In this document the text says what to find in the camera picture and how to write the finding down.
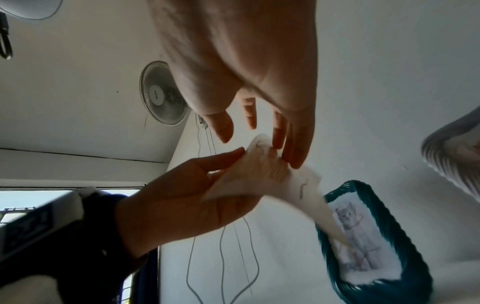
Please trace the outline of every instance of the cat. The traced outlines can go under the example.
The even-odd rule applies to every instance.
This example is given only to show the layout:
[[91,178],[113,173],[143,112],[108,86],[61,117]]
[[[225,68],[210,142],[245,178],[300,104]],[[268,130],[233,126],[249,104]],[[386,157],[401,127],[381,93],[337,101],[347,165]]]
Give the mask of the cat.
[[357,215],[352,202],[348,203],[345,208],[339,208],[336,212],[345,236],[352,246],[352,248],[347,248],[348,257],[352,261],[345,264],[347,269],[360,271],[380,269],[382,267],[379,256],[381,247],[372,236],[372,229],[363,220],[364,217]]

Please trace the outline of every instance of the framed picture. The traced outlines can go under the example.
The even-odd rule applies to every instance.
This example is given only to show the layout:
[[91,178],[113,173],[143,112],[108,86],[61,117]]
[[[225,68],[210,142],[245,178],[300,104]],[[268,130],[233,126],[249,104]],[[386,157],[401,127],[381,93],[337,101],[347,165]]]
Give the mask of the framed picture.
[[318,227],[332,286],[348,304],[427,303],[433,280],[427,264],[372,188],[348,181],[325,199],[350,247]]
[[480,202],[480,107],[429,135],[424,161]]

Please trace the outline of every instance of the black strap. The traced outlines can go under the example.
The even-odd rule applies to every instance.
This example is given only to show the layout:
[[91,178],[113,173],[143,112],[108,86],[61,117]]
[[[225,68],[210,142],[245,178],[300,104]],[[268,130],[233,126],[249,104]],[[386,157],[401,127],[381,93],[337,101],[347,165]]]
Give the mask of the black strap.
[[12,58],[12,55],[13,51],[9,40],[9,23],[7,16],[5,13],[0,13],[0,56],[8,60]]

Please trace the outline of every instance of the dark sleeve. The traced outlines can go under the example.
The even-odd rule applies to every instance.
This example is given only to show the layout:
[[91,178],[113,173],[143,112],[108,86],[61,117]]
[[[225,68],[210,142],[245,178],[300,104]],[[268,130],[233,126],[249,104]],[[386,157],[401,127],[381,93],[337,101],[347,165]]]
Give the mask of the dark sleeve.
[[117,232],[114,209],[123,195],[97,195],[83,201],[84,218],[77,236],[68,241],[60,259],[58,290],[65,304],[110,303],[125,278],[147,256],[133,259]]

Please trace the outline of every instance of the teal frame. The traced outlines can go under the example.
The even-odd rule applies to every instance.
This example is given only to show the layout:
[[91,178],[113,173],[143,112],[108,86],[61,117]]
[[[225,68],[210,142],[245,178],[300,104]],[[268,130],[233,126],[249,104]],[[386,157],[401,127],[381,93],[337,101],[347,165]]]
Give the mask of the teal frame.
[[410,238],[375,195],[372,188],[360,181],[345,182],[325,196],[327,203],[349,192],[356,192],[370,210],[380,233],[397,253],[402,267],[400,280],[379,279],[369,284],[353,285],[340,278],[340,266],[328,236],[316,226],[321,251],[325,258],[331,284],[339,297],[347,304],[360,303],[428,303],[433,291],[433,279],[429,267],[412,244]]

